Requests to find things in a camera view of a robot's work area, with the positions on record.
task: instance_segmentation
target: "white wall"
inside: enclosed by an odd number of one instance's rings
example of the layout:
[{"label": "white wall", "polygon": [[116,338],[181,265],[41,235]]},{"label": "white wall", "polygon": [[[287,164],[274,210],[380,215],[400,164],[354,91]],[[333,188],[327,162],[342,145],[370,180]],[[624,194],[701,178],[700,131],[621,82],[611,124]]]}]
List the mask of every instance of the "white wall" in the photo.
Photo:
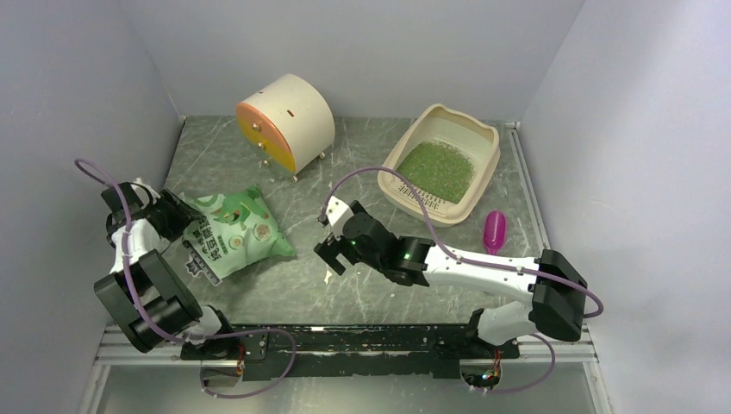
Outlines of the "white wall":
[{"label": "white wall", "polygon": [[729,412],[731,3],[589,0],[522,138],[617,413]]},{"label": "white wall", "polygon": [[107,312],[100,185],[161,185],[178,116],[116,0],[0,5],[0,412],[76,412]]},{"label": "white wall", "polygon": [[336,115],[523,115],[584,0],[122,0],[183,114],[292,72]]}]

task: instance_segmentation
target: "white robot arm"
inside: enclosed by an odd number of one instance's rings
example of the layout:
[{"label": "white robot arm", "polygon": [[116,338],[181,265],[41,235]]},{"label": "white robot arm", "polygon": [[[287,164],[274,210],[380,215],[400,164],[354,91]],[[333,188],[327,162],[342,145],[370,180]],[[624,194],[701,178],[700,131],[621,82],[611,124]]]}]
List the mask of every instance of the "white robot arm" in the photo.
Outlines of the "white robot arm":
[{"label": "white robot arm", "polygon": [[[396,237],[357,201],[348,205],[332,197],[326,218],[323,224],[330,226],[332,234],[315,251],[338,274],[345,271],[337,260],[341,254],[352,264],[366,263],[399,285],[453,285],[511,300],[476,312],[474,328],[484,342],[499,346],[536,332],[562,341],[576,341],[581,335],[585,296],[522,271],[541,270],[586,286],[558,252],[544,250],[540,258],[506,258],[447,247],[455,260],[429,239]],[[518,272],[474,266],[462,259],[517,267]]]}]

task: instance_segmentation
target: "beige litter box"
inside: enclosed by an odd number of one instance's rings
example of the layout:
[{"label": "beige litter box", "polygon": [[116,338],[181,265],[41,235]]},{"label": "beige litter box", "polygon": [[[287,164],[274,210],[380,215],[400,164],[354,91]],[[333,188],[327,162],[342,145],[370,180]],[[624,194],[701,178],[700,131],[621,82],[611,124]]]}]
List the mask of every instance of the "beige litter box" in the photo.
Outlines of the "beige litter box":
[{"label": "beige litter box", "polygon": [[[391,150],[384,166],[398,169],[407,155],[422,142],[447,144],[458,149],[461,155],[472,163],[474,171],[472,182],[458,203],[435,197],[416,187],[434,225],[450,227],[463,222],[470,215],[490,183],[497,161],[500,159],[499,139],[497,129],[490,125],[485,125],[467,114],[450,110],[444,105],[435,104],[406,131]],[[400,179],[387,172],[378,172],[378,186],[396,207],[423,220],[419,204]]]}]

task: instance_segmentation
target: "green packaging bag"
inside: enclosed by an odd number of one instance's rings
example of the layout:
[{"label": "green packaging bag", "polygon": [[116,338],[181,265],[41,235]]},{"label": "green packaging bag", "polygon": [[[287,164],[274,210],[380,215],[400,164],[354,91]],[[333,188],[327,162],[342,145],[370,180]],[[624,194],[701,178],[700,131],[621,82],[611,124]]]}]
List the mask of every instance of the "green packaging bag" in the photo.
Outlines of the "green packaging bag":
[{"label": "green packaging bag", "polygon": [[279,229],[258,185],[246,191],[202,198],[180,198],[203,213],[183,233],[191,260],[188,273],[203,273],[214,286],[254,262],[272,256],[294,256],[295,249]]}]

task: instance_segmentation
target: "pink object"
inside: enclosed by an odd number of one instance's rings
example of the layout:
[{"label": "pink object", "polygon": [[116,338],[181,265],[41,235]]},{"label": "pink object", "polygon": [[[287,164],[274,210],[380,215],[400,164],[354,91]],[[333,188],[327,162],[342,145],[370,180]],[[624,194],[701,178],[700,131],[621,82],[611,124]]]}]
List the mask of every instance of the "pink object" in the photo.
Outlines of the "pink object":
[{"label": "pink object", "polygon": [[505,245],[505,230],[508,228],[508,220],[500,210],[493,210],[487,215],[484,221],[484,233],[482,244],[487,253],[497,255],[497,252]]}]

